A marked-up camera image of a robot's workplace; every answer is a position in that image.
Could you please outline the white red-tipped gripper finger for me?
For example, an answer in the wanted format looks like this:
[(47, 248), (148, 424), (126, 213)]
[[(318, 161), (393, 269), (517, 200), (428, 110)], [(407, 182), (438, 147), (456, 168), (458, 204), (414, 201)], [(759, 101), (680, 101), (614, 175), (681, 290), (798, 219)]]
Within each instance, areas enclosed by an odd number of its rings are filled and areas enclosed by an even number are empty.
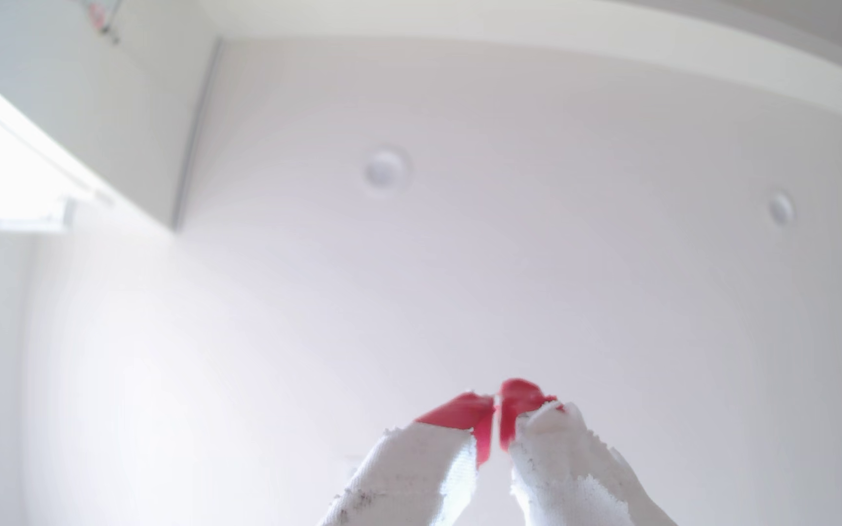
[(527, 525), (675, 525), (574, 403), (514, 378), (500, 387), (498, 411)]
[(383, 433), (320, 525), (453, 525), (490, 456), (495, 400), (464, 392)]

